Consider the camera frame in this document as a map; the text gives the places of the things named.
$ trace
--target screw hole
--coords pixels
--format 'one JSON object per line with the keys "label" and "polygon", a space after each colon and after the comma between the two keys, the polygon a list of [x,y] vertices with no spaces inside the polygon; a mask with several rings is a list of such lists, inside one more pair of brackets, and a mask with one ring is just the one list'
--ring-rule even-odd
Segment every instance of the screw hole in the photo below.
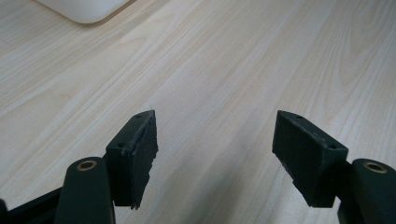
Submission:
{"label": "screw hole", "polygon": [[371,170],[371,171],[373,171],[373,172],[376,172],[376,173],[380,173],[380,174],[384,174],[384,173],[386,173],[388,170],[385,168],[385,167],[383,167],[382,165],[380,165],[380,164],[377,164],[377,163],[373,163],[373,162],[366,162],[366,163],[364,163],[364,166],[367,168],[367,169],[369,169],[369,170]]}
{"label": "screw hole", "polygon": [[79,171],[88,171],[88,170],[93,169],[93,167],[95,167],[96,164],[97,164],[96,161],[83,161],[82,163],[80,163],[80,164],[77,166],[77,169],[78,169]]}

